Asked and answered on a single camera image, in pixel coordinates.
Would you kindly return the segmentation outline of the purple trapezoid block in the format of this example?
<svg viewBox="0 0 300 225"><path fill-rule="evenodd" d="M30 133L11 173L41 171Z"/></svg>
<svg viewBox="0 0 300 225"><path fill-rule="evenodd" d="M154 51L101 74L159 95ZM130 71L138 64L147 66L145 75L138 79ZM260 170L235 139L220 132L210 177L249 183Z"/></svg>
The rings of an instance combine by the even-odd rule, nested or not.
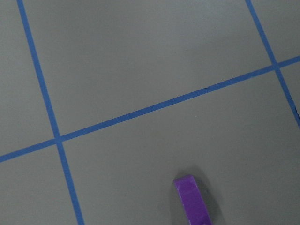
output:
<svg viewBox="0 0 300 225"><path fill-rule="evenodd" d="M212 225L206 204L192 175L173 180L190 225Z"/></svg>

